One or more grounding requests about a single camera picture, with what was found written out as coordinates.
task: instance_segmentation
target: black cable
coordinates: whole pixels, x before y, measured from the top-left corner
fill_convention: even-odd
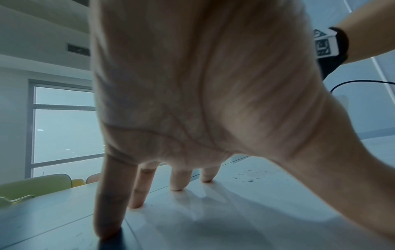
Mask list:
[[[333,87],[330,92],[333,93],[333,91],[337,88],[339,88],[342,85],[345,85],[347,83],[352,83],[352,82],[378,82],[378,83],[387,83],[387,84],[391,84],[391,85],[395,85],[395,82],[385,82],[385,81],[378,81],[378,80],[353,80],[353,81],[348,81],[348,82],[343,82],[341,84],[336,85],[335,87]]]

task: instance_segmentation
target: window pane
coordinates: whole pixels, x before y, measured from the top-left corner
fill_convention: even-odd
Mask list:
[[[67,174],[71,179],[86,180],[102,171],[103,157],[85,161],[63,163],[33,169],[33,177],[53,174]]]
[[[36,87],[36,104],[95,106],[92,92]]]
[[[96,111],[36,110],[34,163],[104,153]]]

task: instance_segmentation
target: window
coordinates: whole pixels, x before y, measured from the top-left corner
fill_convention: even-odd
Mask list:
[[[90,87],[29,82],[26,178],[101,172],[104,143]]]

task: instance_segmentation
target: white table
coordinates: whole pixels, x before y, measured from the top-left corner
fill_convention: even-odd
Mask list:
[[[395,137],[365,144],[395,166]],[[395,249],[272,163],[241,158],[227,161],[213,184],[194,180],[183,192],[166,188],[170,168],[160,168],[144,207],[128,210],[122,235],[104,243],[92,229],[96,184],[13,205],[0,210],[0,250]]]

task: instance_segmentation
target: finger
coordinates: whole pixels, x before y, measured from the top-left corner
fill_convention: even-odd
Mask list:
[[[217,175],[219,167],[213,167],[213,168],[202,168],[200,170],[200,181],[201,182],[210,182],[214,179],[214,177]]]
[[[136,174],[137,165],[105,155],[93,215],[95,232],[100,239],[115,235],[121,228]]]
[[[192,170],[191,171],[175,171],[172,169],[172,174],[170,176],[170,190],[180,191],[188,186],[191,181]]]
[[[144,204],[158,166],[159,162],[157,161],[140,166],[132,197],[129,201],[129,208],[139,208]]]

